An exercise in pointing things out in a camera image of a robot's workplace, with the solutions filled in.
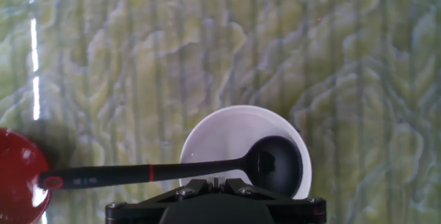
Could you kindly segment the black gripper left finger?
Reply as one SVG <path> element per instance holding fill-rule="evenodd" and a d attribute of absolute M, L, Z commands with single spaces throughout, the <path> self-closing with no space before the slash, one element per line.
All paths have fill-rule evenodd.
<path fill-rule="evenodd" d="M 140 203 L 110 203 L 105 207 L 105 224 L 159 223 L 168 207 L 209 193 L 209 182 L 192 179 L 187 185 Z"/>

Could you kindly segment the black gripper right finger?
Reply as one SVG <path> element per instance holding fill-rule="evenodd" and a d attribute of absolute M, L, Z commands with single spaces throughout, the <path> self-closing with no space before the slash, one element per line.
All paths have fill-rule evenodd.
<path fill-rule="evenodd" d="M 225 193 L 246 223 L 326 223 L 327 202 L 323 198 L 292 199 L 264 190 L 242 179 L 227 179 Z"/>

